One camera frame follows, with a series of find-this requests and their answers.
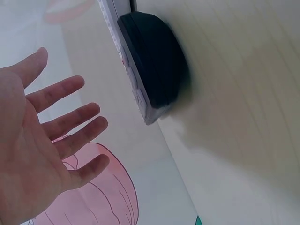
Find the hand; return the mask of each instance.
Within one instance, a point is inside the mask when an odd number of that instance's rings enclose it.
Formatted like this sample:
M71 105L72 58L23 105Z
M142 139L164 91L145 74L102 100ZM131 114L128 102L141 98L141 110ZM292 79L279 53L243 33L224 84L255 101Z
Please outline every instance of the hand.
M90 103L53 121L41 124L38 113L84 86L80 76L70 77L25 95L24 89L43 71L48 53L40 48L23 61L0 69L0 224L17 225L44 211L66 190L80 188L97 177L109 158L100 155L77 171L62 160L107 128L97 117L80 131L58 142L78 125L100 112Z

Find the white surface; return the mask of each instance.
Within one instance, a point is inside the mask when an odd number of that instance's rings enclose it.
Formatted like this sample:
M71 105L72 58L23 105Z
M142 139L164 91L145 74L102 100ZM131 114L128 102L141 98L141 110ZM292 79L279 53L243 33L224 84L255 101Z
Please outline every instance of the white surface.
M28 1L36 12L34 3L35 0ZM130 174L139 200L138 225L195 224L196 211L158 124L146 126L138 111L129 77L99 5L74 20L55 25L44 22L43 8L28 14L14 7L18 14L12 13L10 18L18 16L20 21L28 19L31 24L5 37L2 32L7 30L0 27L0 67L14 64L45 46L48 66L27 93L72 75L82 75L86 81L80 92L41 113L40 120L54 119L89 102L99 103L109 127L96 142L108 147ZM5 20L6 15L0 14L0 19Z
M137 6L190 64L191 90L159 124L203 224L299 224L300 1Z

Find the drawing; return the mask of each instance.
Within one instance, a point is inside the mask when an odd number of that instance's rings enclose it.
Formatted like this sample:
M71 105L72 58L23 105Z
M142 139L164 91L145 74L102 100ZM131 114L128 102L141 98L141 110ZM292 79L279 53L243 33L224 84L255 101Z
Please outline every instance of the drawing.
M44 20L50 24L73 20L88 11L95 0L50 0Z
M33 220L34 225L136 225L139 216L132 180L121 162L103 145L88 143L63 161L69 170L85 165L99 154L109 166L86 186L62 193Z
M197 217L195 225L203 225L199 217Z

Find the pale yellow surface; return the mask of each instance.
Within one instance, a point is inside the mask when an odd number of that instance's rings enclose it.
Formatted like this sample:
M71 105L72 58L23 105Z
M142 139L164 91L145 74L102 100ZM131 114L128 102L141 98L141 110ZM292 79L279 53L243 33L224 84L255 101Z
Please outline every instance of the pale yellow surface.
M137 0L191 69L159 125L204 225L300 221L300 1Z

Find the pink line art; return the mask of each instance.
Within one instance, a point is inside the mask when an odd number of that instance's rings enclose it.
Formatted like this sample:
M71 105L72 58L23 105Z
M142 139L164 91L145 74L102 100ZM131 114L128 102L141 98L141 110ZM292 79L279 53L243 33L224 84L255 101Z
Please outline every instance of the pink line art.
M49 0L44 20L49 24L73 20L88 11L94 3L95 0Z
M86 186L62 193L34 225L136 225L139 217L133 182L122 163L103 145L88 143L65 159L69 170L82 167L99 154L109 166Z

